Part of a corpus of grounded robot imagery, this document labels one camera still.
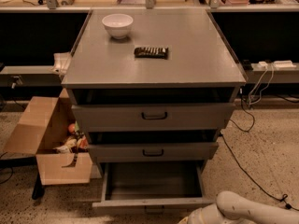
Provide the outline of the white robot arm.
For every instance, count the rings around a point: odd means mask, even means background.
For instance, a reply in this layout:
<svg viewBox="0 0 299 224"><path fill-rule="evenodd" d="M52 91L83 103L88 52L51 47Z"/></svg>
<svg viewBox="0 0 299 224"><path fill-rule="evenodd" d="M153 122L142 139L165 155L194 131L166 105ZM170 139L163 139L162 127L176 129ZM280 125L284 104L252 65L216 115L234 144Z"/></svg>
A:
<svg viewBox="0 0 299 224"><path fill-rule="evenodd" d="M192 211L178 224L299 224L299 213L250 201L232 191L222 191L216 202Z"/></svg>

